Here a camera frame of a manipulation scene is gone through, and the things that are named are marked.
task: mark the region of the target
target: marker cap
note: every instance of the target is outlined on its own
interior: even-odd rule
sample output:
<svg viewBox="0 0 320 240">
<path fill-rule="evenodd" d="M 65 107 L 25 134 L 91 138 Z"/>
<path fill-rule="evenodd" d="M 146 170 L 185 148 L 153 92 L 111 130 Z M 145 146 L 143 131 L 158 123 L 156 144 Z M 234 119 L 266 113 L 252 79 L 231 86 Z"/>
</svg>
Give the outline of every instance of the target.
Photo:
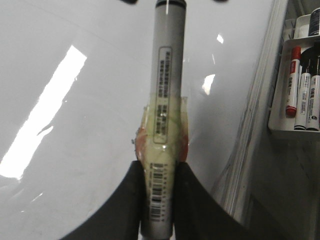
<svg viewBox="0 0 320 240">
<path fill-rule="evenodd" d="M 291 52 L 291 60 L 293 59 L 300 59 L 301 58 L 301 47 L 296 46 L 292 49 Z"/>
<path fill-rule="evenodd" d="M 178 5 L 183 8 L 186 8 L 187 4 L 185 0 L 157 0 L 155 7 L 159 7 L 161 5 L 166 5 L 166 4 L 173 4 L 173 5 Z"/>
<path fill-rule="evenodd" d="M 296 125 L 294 126 L 294 130 L 306 130 L 306 127 L 302 125 Z"/>
<path fill-rule="evenodd" d="M 293 106 L 286 106 L 285 108 L 285 113 L 289 116 L 289 117 L 294 117 L 296 116 L 296 112 L 297 112 L 297 108 L 293 107 Z"/>
</svg>

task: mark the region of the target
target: marker holder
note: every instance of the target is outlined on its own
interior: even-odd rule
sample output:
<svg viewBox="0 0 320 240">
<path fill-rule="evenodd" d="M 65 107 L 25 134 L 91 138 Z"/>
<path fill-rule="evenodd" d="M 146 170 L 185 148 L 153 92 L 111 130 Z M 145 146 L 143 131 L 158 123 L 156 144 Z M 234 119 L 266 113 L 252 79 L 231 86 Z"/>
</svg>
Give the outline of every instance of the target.
<svg viewBox="0 0 320 240">
<path fill-rule="evenodd" d="M 295 117 L 286 115 L 286 91 L 290 75 L 292 48 L 300 46 L 301 53 L 303 53 L 308 48 L 314 46 L 315 40 L 320 40 L 320 35 L 289 39 L 283 44 L 279 72 L 268 122 L 268 127 L 275 138 L 320 142 L 320 131 L 294 130 Z"/>
</svg>

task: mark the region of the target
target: white marker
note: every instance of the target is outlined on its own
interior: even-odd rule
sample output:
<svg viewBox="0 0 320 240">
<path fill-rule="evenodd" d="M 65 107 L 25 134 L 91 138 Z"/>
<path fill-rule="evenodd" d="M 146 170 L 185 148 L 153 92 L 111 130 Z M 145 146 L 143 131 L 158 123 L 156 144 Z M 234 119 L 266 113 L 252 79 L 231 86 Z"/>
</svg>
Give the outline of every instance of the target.
<svg viewBox="0 0 320 240">
<path fill-rule="evenodd" d="M 311 80 L 310 68 L 311 59 L 309 59 L 307 62 L 302 62 L 302 72 L 294 123 L 295 130 L 306 130 Z"/>
<path fill-rule="evenodd" d="M 320 56 L 314 61 L 314 71 L 310 84 L 310 96 L 308 107 L 308 119 L 306 129 L 311 131 L 319 131 L 320 116 Z"/>
<path fill-rule="evenodd" d="M 184 0 L 156 2 L 151 94 L 142 161 L 146 203 L 141 234 L 152 240 L 166 240 L 173 233 L 173 187 L 182 142 L 180 113 L 185 18 Z"/>
<path fill-rule="evenodd" d="M 294 117 L 297 112 L 299 68 L 300 68 L 301 47 L 296 46 L 291 52 L 290 75 L 288 79 L 285 113 Z"/>
</svg>

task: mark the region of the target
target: barcode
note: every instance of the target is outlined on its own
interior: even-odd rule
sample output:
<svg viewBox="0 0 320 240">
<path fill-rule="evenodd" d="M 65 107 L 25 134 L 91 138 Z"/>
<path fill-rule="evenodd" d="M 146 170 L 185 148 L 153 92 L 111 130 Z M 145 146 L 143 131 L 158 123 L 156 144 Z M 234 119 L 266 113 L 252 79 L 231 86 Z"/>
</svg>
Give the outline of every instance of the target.
<svg viewBox="0 0 320 240">
<path fill-rule="evenodd" d="M 307 88 L 309 87 L 309 82 L 310 82 L 310 76 L 306 75 L 305 76 L 305 82 L 304 82 L 304 86 Z"/>
<path fill-rule="evenodd" d="M 310 89 L 310 99 L 313 99 L 315 97 L 315 89 L 311 88 Z"/>
<path fill-rule="evenodd" d="M 312 116 L 312 112 L 313 112 L 313 109 L 314 109 L 314 100 L 313 99 L 310 99 L 309 100 L 310 103 L 309 103 L 309 116 Z"/>
<path fill-rule="evenodd" d="M 307 91 L 302 92 L 302 100 L 307 100 Z"/>
<path fill-rule="evenodd" d="M 165 219 L 165 199 L 167 184 L 167 164 L 151 163 L 151 194 L 149 205 L 149 218 L 153 222 L 163 222 Z"/>
<path fill-rule="evenodd" d="M 306 114 L 306 102 L 303 101 L 301 103 L 301 111 L 300 111 L 301 114 L 305 115 Z"/>
</svg>

